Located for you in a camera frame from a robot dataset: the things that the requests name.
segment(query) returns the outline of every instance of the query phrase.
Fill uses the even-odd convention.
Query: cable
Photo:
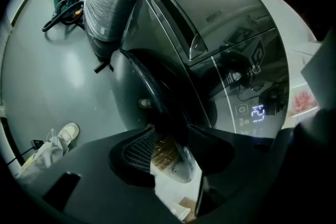
[[[241,102],[246,102],[246,101],[248,101],[248,100],[251,100],[251,99],[253,99],[253,98],[255,98],[255,97],[259,97],[260,95],[255,95],[255,96],[252,96],[252,97],[249,97],[249,98],[247,98],[247,99],[245,99],[245,100],[242,100],[242,99],[240,99],[240,97],[239,97],[239,93],[240,92],[240,85],[238,86],[238,90],[237,90],[237,98],[238,98],[238,100],[239,101],[241,101]]]
[[[35,149],[35,147],[33,146],[30,149],[28,149],[27,151],[24,151],[22,154],[20,154],[20,156],[25,155],[28,151],[31,151],[31,150],[34,150],[34,149]],[[6,165],[11,164],[15,160],[16,160],[16,158],[12,159],[9,163],[6,163]]]
[[[63,5],[57,5],[57,10],[56,13],[58,15],[56,15],[53,19],[51,19],[49,22],[47,22],[44,27],[42,28],[42,32],[46,32],[48,30],[50,30],[54,25],[56,25],[59,22],[62,22],[65,25],[72,25],[74,23],[76,23],[82,16],[83,16],[83,11],[81,11],[80,15],[78,15],[75,19],[68,21],[66,19],[64,19],[63,17],[69,13],[71,10],[75,9],[75,7],[77,7],[78,5],[83,5],[84,2],[83,1],[78,1],[74,4],[72,4],[70,7],[66,8],[62,13],[59,14],[59,11],[61,9],[61,7]]]

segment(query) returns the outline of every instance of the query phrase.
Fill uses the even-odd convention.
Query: black surface
[[[101,70],[103,70],[106,66],[110,64],[109,61],[102,61],[100,64],[94,69],[95,73],[99,73]]]
[[[154,147],[154,128],[141,130],[111,149],[110,167],[127,184],[154,188],[154,176],[150,174]]]
[[[32,140],[32,145],[36,150],[42,147],[43,144],[44,142],[42,140]]]
[[[330,29],[318,52],[302,70],[320,108],[336,107],[335,59],[336,27]]]
[[[295,127],[277,180],[263,204],[261,220],[326,223],[333,218],[335,118],[336,110],[320,110]]]
[[[43,200],[55,209],[63,211],[71,193],[79,181],[80,175],[64,173],[43,196]]]
[[[233,160],[232,145],[197,126],[188,127],[188,146],[204,175],[221,173]]]

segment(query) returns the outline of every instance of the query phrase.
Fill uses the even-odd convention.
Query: button
[[[237,115],[245,115],[248,113],[247,104],[236,105],[236,114]]]
[[[253,66],[252,66],[252,72],[253,72],[254,74],[258,74],[258,73],[260,73],[260,72],[261,72],[261,68],[260,68],[260,66],[259,66],[259,65],[253,65]]]

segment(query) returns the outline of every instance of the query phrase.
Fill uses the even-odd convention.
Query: mesh panel
[[[127,146],[124,156],[133,167],[149,173],[154,146],[154,130],[152,130]]]

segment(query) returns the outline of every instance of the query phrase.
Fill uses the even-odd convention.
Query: white sneaker
[[[151,99],[140,99],[138,101],[138,105],[141,109],[152,109],[153,108],[153,102]]]
[[[69,145],[71,141],[77,137],[78,134],[79,126],[76,123],[71,122],[62,128],[62,130],[58,134],[58,137],[62,138],[67,143],[67,145]]]

